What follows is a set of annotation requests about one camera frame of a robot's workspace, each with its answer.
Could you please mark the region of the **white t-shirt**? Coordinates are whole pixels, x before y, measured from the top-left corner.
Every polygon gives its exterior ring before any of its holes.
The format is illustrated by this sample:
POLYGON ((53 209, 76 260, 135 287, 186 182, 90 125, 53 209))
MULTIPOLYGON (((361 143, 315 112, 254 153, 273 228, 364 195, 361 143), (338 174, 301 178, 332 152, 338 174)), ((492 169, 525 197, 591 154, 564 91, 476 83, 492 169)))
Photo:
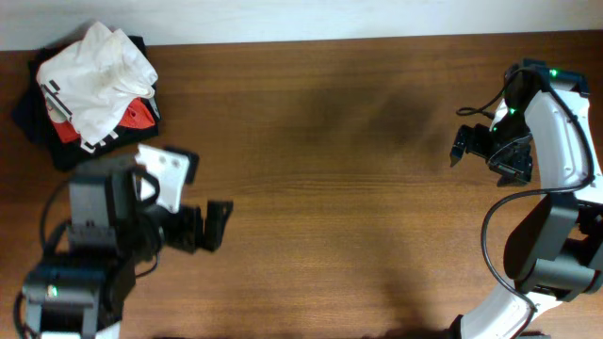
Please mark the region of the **white t-shirt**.
POLYGON ((123 33, 96 22, 84 38, 44 61, 36 80, 74 131, 94 146, 109 136, 131 102, 155 96, 158 74, 123 33))

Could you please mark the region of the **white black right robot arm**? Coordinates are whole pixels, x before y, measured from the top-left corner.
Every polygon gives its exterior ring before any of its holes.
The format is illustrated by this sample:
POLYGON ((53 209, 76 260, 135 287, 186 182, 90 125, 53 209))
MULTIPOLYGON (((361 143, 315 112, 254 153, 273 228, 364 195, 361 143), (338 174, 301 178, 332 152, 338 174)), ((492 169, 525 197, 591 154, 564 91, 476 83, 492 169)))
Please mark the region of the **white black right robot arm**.
POLYGON ((524 59, 504 74, 486 105, 461 107, 490 125, 463 125, 449 158, 482 158, 499 186, 519 192, 496 202, 481 225, 481 253, 497 285, 475 309, 458 315, 450 338, 526 338, 542 313, 602 287, 602 170, 589 128, 590 90, 581 73, 524 59), (510 233, 498 272, 487 249, 489 223, 504 204, 540 201, 510 233))

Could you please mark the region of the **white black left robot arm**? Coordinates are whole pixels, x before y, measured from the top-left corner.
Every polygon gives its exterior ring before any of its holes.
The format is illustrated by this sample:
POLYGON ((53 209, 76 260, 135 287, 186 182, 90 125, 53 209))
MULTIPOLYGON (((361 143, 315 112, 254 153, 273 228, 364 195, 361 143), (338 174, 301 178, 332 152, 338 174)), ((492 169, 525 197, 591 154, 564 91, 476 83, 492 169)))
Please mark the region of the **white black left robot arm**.
POLYGON ((164 247, 216 251, 234 209, 211 201, 205 212, 172 212, 159 203, 158 176, 124 157, 82 164, 65 185, 71 216, 43 242, 14 301, 21 338, 119 337, 137 265, 157 264, 164 247))

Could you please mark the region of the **red folded t-shirt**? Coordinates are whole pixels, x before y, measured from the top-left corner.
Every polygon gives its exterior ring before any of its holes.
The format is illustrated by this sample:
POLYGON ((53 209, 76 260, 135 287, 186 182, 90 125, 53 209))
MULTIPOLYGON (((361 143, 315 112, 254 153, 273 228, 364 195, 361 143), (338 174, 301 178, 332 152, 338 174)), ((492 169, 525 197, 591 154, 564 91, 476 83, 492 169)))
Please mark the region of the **red folded t-shirt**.
MULTIPOLYGON (((65 116, 60 113, 52 103, 47 102, 45 105, 48 116, 62 143, 73 142, 80 138, 79 134, 74 130, 65 116)), ((142 130, 155 126, 155 119, 142 100, 137 98, 133 100, 125 110, 119 126, 134 130, 142 130)))

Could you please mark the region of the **black folded t-shirt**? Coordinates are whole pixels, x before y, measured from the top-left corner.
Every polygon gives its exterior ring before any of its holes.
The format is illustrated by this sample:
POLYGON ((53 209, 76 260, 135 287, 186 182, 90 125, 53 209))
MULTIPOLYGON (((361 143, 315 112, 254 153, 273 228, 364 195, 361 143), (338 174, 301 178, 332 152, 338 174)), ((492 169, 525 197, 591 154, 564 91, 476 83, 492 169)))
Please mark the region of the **black folded t-shirt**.
POLYGON ((51 156, 53 166, 57 170, 67 171, 76 165, 92 158, 110 153, 126 145, 141 142, 159 134, 158 124, 161 121, 160 111, 156 100, 140 98, 155 119, 155 126, 134 130, 118 126, 114 129, 116 137, 108 136, 103 142, 90 146, 83 144, 79 138, 76 141, 62 143, 48 116, 46 102, 36 81, 40 65, 57 55, 66 46, 42 48, 28 61, 29 86, 21 96, 17 105, 10 112, 14 123, 21 129, 25 137, 33 144, 45 147, 51 156))

